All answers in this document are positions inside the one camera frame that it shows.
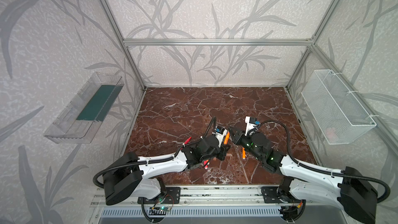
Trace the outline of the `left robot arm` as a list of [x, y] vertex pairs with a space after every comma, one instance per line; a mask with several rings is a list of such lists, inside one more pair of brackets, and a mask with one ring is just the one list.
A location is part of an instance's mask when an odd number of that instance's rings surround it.
[[155, 157], [129, 152], [93, 176], [93, 183], [105, 192], [106, 205], [116, 205], [130, 196], [148, 200], [166, 194], [164, 182], [157, 178], [207, 165], [213, 158], [223, 161], [231, 146], [215, 135], [202, 137], [178, 147], [176, 152]]

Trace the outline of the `orange highlighter pen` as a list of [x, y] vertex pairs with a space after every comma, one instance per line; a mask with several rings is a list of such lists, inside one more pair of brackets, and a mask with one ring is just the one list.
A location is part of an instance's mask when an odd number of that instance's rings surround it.
[[246, 150], [244, 148], [242, 150], [242, 159], [246, 159]]
[[227, 134], [226, 134], [226, 136], [225, 136], [225, 138], [224, 138], [224, 141], [223, 141], [223, 144], [224, 144], [224, 145], [227, 145], [227, 144], [228, 144], [229, 138], [230, 138], [230, 133], [229, 133], [229, 131], [228, 131]]

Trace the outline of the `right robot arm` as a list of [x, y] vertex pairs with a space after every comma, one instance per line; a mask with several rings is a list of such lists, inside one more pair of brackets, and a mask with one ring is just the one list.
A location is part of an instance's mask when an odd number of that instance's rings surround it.
[[342, 209], [363, 223], [376, 222], [377, 204], [386, 200], [391, 190], [376, 178], [365, 177], [358, 170], [315, 166], [272, 149], [271, 141], [262, 133], [252, 135], [229, 128], [231, 140], [255, 157], [262, 168], [284, 177], [279, 194], [284, 200], [315, 201]]

